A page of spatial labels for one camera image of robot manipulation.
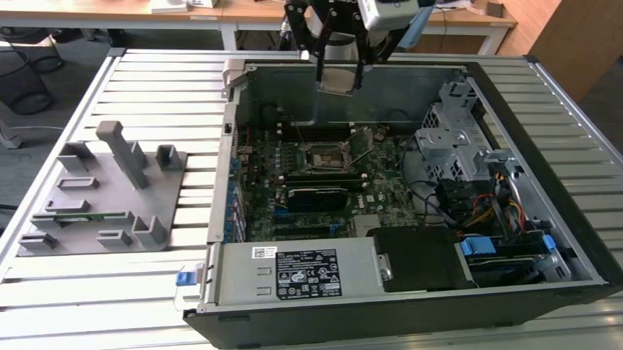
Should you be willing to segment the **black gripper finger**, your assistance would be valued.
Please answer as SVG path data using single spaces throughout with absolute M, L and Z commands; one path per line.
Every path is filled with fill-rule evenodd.
M 317 34 L 309 29 L 304 17 L 309 7 L 321 23 Z M 294 45 L 298 50 L 306 50 L 314 58 L 314 81 L 321 82 L 325 46 L 333 32 L 336 8 L 330 1 L 285 1 L 284 11 Z
M 405 34 L 402 28 L 388 31 L 376 46 L 369 45 L 369 32 L 361 29 L 354 34 L 354 43 L 357 49 L 357 64 L 354 70 L 353 89 L 361 87 L 364 66 L 372 66 L 376 63 L 384 63 L 394 51 L 397 43 Z

